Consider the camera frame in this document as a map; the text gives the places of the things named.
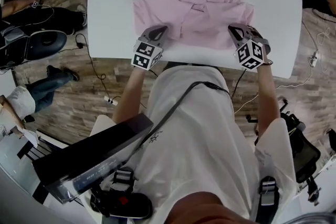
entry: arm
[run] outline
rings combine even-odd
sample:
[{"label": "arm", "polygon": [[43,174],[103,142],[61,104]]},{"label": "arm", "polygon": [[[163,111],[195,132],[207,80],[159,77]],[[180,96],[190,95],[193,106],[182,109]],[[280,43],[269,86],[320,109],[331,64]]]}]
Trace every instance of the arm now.
[{"label": "arm", "polygon": [[21,119],[16,114],[15,110],[13,109],[12,105],[8,102],[8,100],[2,95],[0,96],[0,104],[3,106],[4,109],[6,109],[14,118],[16,125],[18,125],[21,128],[24,128]]},{"label": "arm", "polygon": [[116,124],[139,114],[144,77],[145,70],[134,67],[112,117]]},{"label": "arm", "polygon": [[39,2],[39,0],[13,0],[5,3],[5,5],[1,7],[2,18],[8,17],[9,15],[25,9],[35,1]]},{"label": "arm", "polygon": [[280,118],[280,110],[271,66],[260,66],[257,70],[259,81],[258,131],[260,139],[271,122]]}]

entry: white sleeve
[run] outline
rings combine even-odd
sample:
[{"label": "white sleeve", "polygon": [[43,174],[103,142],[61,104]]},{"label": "white sleeve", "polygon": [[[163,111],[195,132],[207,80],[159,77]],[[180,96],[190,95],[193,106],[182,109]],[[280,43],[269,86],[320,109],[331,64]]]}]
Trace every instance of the white sleeve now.
[{"label": "white sleeve", "polygon": [[16,126],[16,122],[12,114],[5,108],[0,108],[0,140],[3,135],[11,132],[11,129]]},{"label": "white sleeve", "polygon": [[275,222],[297,192],[292,149],[284,119],[275,119],[268,126],[257,143],[255,155],[259,162],[260,179],[272,176],[279,188],[280,201]]}]

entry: white t-shirt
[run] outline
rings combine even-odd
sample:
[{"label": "white t-shirt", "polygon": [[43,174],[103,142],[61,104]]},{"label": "white t-shirt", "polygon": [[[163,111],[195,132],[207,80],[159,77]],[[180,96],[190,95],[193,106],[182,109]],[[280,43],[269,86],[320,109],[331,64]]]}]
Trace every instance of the white t-shirt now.
[{"label": "white t-shirt", "polygon": [[[156,80],[147,116],[154,126],[195,81],[227,89],[211,67],[179,66]],[[164,223],[174,204],[198,191],[215,194],[224,206],[249,218],[260,180],[273,176],[280,191],[278,214],[296,193],[296,178],[286,123],[277,119],[259,140],[256,152],[235,123],[226,92],[196,86],[167,122],[144,145],[135,169],[134,190],[154,207],[146,223]]]},{"label": "white t-shirt", "polygon": [[[35,112],[35,101],[29,91],[22,87],[16,87],[7,97],[18,117],[22,120]],[[16,125],[14,117],[6,109],[0,109],[0,132],[8,134]]]}]

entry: power strip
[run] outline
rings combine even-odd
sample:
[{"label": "power strip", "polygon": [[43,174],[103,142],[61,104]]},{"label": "power strip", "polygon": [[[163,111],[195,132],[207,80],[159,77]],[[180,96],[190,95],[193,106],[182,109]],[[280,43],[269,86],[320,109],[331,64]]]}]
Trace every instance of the power strip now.
[{"label": "power strip", "polygon": [[316,50],[314,54],[310,57],[310,60],[309,60],[310,66],[315,67],[318,59],[319,59],[319,51]]},{"label": "power strip", "polygon": [[111,101],[112,99],[110,99],[108,96],[105,95],[104,97],[104,100],[109,102],[110,104],[113,104],[113,105],[117,105],[118,104],[118,101],[116,99],[114,99],[113,101]]}]

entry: white table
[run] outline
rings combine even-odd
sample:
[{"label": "white table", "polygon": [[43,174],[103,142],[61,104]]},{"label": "white table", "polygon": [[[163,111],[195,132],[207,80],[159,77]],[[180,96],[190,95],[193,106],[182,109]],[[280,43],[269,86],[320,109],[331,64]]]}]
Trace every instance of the white table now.
[{"label": "white table", "polygon": [[[255,6],[252,22],[271,45],[274,76],[289,78],[299,46],[302,0],[243,0]],[[132,0],[88,0],[90,54],[97,58],[131,58],[138,36]],[[240,69],[233,51],[165,44],[162,60]]]}]

